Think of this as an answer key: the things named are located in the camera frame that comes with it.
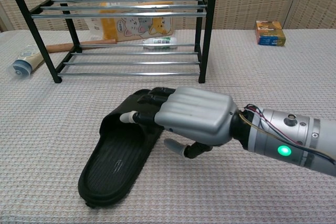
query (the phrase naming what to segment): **black slipper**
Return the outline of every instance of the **black slipper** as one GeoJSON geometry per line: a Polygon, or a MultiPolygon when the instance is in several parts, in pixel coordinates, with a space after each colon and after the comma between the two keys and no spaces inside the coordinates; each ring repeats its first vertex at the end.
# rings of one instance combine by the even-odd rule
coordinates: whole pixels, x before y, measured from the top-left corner
{"type": "Polygon", "coordinates": [[[107,115],[100,127],[100,140],[78,181],[79,195],[89,207],[108,206],[122,199],[140,174],[154,144],[163,131],[158,126],[120,122],[130,111],[156,113],[160,108],[139,104],[150,90],[139,90],[107,115]]]}

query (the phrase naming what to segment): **black metal frame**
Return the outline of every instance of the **black metal frame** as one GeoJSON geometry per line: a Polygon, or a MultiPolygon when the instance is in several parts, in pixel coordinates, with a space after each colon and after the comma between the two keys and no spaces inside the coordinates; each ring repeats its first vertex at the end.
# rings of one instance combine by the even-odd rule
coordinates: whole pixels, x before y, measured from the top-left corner
{"type": "MultiPolygon", "coordinates": [[[[43,59],[50,71],[50,74],[54,80],[55,83],[61,83],[62,79],[58,75],[61,73],[62,69],[65,67],[65,62],[68,62],[71,57],[73,56],[72,53],[74,52],[82,52],[80,42],[77,36],[77,32],[74,26],[74,23],[72,19],[66,18],[66,23],[71,35],[72,42],[74,44],[73,48],[67,53],[67,55],[64,57],[64,59],[61,61],[61,63],[55,68],[54,64],[52,63],[52,60],[49,56],[49,53],[47,52],[46,46],[43,43],[43,40],[40,36],[40,33],[36,27],[36,24],[34,22],[34,19],[32,18],[32,15],[40,14],[43,12],[43,9],[41,7],[44,6],[51,6],[53,4],[53,0],[45,0],[41,4],[37,5],[33,9],[29,10],[24,0],[15,0],[18,7],[20,8],[20,11],[28,25],[28,28],[43,56],[43,59]]],[[[210,48],[210,41],[211,41],[211,33],[212,33],[212,25],[213,25],[213,18],[214,18],[214,10],[215,10],[215,3],[216,0],[202,0],[198,1],[199,5],[206,5],[206,22],[205,22],[205,30],[204,30],[204,40],[203,40],[203,50],[201,50],[201,32],[202,32],[202,17],[197,17],[196,21],[196,35],[195,35],[195,47],[194,51],[197,52],[197,57],[200,62],[199,68],[199,83],[205,82],[205,76],[206,76],[206,68],[208,63],[208,55],[209,55],[209,48],[210,48]]],[[[66,3],[61,3],[60,6],[68,6],[66,3]]],[[[70,11],[63,10],[63,14],[70,14],[70,11]]],[[[198,13],[203,12],[203,9],[198,9],[198,13]]]]}

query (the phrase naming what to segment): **white bottle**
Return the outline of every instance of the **white bottle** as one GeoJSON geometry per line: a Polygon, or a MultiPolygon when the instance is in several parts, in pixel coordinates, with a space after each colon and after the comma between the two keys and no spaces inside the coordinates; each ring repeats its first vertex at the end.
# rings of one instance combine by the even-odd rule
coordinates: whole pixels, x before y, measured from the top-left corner
{"type": "Polygon", "coordinates": [[[174,37],[162,37],[162,38],[149,38],[142,42],[143,44],[163,44],[162,46],[146,46],[144,48],[148,49],[166,49],[166,48],[177,48],[177,45],[169,45],[176,44],[177,39],[174,37]]]}
{"type": "Polygon", "coordinates": [[[16,79],[24,79],[43,61],[43,57],[36,45],[27,46],[7,72],[16,79]]]}

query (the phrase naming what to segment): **silver robotic hand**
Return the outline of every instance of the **silver robotic hand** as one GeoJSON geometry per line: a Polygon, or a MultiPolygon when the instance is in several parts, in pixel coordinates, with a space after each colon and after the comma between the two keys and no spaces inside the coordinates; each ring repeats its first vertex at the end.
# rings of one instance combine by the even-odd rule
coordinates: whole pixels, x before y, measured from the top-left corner
{"type": "Polygon", "coordinates": [[[190,87],[155,88],[139,103],[160,106],[155,115],[131,111],[124,123],[160,125],[195,143],[173,139],[164,144],[173,152],[195,158],[232,138],[250,152],[336,176],[336,122],[247,105],[240,111],[229,95],[190,87]]]}

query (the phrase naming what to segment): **wooden handle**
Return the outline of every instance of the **wooden handle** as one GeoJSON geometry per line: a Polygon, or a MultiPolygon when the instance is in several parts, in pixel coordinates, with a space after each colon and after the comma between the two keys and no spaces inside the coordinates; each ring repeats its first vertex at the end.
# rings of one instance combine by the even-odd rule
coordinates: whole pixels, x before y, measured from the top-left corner
{"type": "MultiPolygon", "coordinates": [[[[83,41],[82,45],[87,44],[116,44],[115,39],[105,39],[105,40],[92,40],[92,41],[83,41]]],[[[47,45],[47,51],[51,52],[66,52],[70,51],[73,47],[73,43],[65,43],[65,44],[55,44],[55,45],[47,45]]]]}

